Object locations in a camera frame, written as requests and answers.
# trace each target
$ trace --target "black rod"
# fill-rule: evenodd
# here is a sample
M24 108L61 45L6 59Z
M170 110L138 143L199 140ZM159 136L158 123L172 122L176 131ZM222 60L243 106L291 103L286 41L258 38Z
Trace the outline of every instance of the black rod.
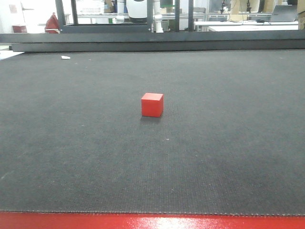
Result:
M78 25L76 0L71 0L71 7L72 7L72 15L73 15L73 24Z
M65 13L63 11L62 0L55 0L55 4L56 4L59 29L60 29L60 31L62 31L63 26L66 25Z
M189 0L189 32L194 31L193 25L193 16L194 16L194 0Z
M180 28L180 0L175 0L175 31L179 32Z
M147 1L147 27L148 31L153 28L153 1Z

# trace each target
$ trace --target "red surface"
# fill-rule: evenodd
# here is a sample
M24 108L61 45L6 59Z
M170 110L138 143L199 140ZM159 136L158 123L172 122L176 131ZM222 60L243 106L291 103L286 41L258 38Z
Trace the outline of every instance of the red surface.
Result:
M0 229L305 229L305 217L0 212Z
M163 94L145 93L141 99L142 115L160 117L163 112Z

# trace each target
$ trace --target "gray carpet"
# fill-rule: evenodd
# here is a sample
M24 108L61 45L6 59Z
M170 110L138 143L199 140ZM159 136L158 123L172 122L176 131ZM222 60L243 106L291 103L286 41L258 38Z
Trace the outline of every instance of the gray carpet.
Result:
M305 215L304 50L64 55L0 61L0 210Z

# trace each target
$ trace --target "white wall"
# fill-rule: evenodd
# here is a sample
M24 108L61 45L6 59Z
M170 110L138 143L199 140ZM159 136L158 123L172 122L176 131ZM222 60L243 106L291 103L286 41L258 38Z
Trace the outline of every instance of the white wall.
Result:
M10 5L16 5L17 13L10 12ZM24 24L20 1L0 0L0 33L12 33L13 25Z

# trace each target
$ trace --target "red cube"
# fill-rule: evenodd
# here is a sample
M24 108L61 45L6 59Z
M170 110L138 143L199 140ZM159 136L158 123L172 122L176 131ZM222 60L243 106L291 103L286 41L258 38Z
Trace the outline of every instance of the red cube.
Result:
M163 112L163 94L145 93L141 99L142 115L160 117Z

